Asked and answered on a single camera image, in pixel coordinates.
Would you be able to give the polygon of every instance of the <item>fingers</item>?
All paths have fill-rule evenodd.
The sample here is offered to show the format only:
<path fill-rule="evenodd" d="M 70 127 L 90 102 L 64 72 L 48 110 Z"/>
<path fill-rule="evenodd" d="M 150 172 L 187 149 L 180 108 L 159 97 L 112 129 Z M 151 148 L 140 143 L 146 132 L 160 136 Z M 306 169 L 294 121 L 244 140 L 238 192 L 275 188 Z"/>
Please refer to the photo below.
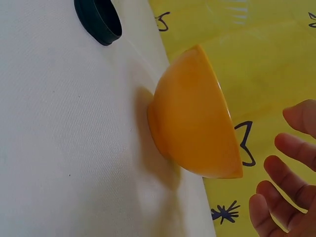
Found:
<path fill-rule="evenodd" d="M 265 160 L 264 168 L 271 179 L 299 207 L 308 210 L 316 197 L 316 186 L 308 185 L 276 156 Z"/>
<path fill-rule="evenodd" d="M 270 213 L 288 230 L 298 225 L 304 217 L 304 214 L 289 204 L 269 181 L 261 182 L 257 187 L 257 193 L 264 196 Z"/>
<path fill-rule="evenodd" d="M 316 145 L 286 133 L 276 136 L 275 145 L 286 156 L 298 160 L 316 171 Z"/>
<path fill-rule="evenodd" d="M 249 214 L 260 237 L 283 237 L 285 232 L 274 222 L 265 198 L 256 194 L 249 200 Z"/>
<path fill-rule="evenodd" d="M 316 138 L 316 101 L 306 100 L 283 111 L 287 123 L 295 130 Z"/>

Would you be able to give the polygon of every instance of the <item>white fabric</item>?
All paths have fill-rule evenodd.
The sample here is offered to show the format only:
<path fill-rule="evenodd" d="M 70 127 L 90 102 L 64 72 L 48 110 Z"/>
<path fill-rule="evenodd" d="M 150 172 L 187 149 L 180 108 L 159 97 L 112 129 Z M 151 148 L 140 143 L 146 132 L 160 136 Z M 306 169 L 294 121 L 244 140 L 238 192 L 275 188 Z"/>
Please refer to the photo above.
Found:
<path fill-rule="evenodd" d="M 177 181 L 145 107 L 168 62 L 145 0 L 114 2 L 109 47 L 73 0 L 0 2 L 0 232 L 4 237 L 212 237 L 200 177 Z"/>

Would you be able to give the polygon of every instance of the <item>orange bowl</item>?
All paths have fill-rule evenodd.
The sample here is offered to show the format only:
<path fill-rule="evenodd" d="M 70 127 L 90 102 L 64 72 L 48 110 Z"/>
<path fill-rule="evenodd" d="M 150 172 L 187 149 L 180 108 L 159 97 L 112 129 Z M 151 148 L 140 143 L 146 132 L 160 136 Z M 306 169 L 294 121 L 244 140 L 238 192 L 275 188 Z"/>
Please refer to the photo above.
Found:
<path fill-rule="evenodd" d="M 162 75 L 147 117 L 164 157 L 204 177 L 242 177 L 227 104 L 199 45 L 185 51 Z"/>

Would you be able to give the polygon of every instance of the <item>black drawing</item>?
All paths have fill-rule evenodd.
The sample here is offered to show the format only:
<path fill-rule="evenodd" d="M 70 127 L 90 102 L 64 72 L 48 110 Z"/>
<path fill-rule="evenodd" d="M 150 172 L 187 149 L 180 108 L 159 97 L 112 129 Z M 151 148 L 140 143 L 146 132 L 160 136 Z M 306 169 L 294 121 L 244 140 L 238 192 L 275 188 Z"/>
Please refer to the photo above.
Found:
<path fill-rule="evenodd" d="M 247 163 L 247 162 L 244 162 L 244 161 L 243 161 L 243 162 L 242 162 L 242 165 L 248 166 L 248 167 L 252 167 L 252 166 L 255 166 L 255 165 L 256 165 L 256 161 L 255 161 L 255 159 L 253 158 L 253 156 L 252 156 L 250 150 L 249 150 L 248 147 L 247 147 L 247 139 L 248 139 L 249 133 L 250 133 L 250 131 L 251 131 L 252 121 L 246 121 L 246 122 L 242 122 L 242 123 L 238 124 L 238 125 L 235 127 L 235 130 L 237 130 L 237 129 L 243 127 L 243 126 L 247 126 L 247 128 L 246 128 L 246 131 L 245 131 L 245 135 L 244 135 L 244 137 L 243 137 L 243 140 L 242 140 L 242 142 L 241 142 L 241 144 L 240 144 L 240 147 L 243 148 L 243 149 L 247 152 L 247 154 L 249 155 L 249 157 L 250 157 L 250 159 L 251 159 L 251 163 Z"/>
<path fill-rule="evenodd" d="M 316 28 L 316 16 L 315 16 L 314 14 L 310 13 L 310 12 L 308 13 L 308 15 L 310 16 L 310 18 L 311 18 L 312 20 L 315 21 L 315 22 L 313 22 L 313 23 L 310 23 L 309 26 L 312 27 L 312 28 Z"/>
<path fill-rule="evenodd" d="M 158 17 L 155 17 L 158 21 L 160 21 L 161 23 L 163 23 L 163 25 L 164 25 L 164 28 L 159 28 L 159 26 L 158 26 L 158 29 L 159 29 L 159 31 L 161 31 L 161 32 L 165 32 L 165 31 L 168 31 L 169 30 L 169 27 L 167 26 L 167 24 L 165 23 L 165 21 L 162 19 L 165 15 L 169 15 L 170 14 L 170 11 L 168 11 L 168 12 L 165 12 L 164 14 L 162 14 L 162 15 L 160 15 L 160 16 L 158 16 Z"/>
<path fill-rule="evenodd" d="M 234 218 L 239 217 L 239 212 L 236 211 L 236 209 L 240 207 L 240 205 L 235 206 L 236 203 L 237 201 L 234 201 L 227 210 L 225 209 L 225 206 L 221 207 L 220 205 L 217 205 L 218 211 L 212 208 L 211 214 L 213 221 L 217 220 L 218 218 L 221 218 L 221 225 L 223 224 L 225 219 L 232 223 L 235 223 Z"/>

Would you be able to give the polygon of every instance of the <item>hand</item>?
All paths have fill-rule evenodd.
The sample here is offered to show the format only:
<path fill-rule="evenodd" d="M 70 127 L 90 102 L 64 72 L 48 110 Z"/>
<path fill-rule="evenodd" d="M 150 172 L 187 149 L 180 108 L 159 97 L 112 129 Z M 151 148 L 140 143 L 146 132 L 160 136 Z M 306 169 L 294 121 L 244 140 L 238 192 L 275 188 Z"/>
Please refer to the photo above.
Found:
<path fill-rule="evenodd" d="M 307 100 L 285 109 L 283 116 L 293 129 L 316 138 L 316 101 Z M 275 145 L 288 157 L 316 171 L 316 145 L 284 133 L 276 137 Z M 316 186 L 307 184 L 276 156 L 268 157 L 264 168 L 276 185 L 308 212 L 304 214 L 287 202 L 271 182 L 262 181 L 249 201 L 250 219 L 259 236 L 316 237 Z M 288 233 L 274 222 L 271 214 Z"/>

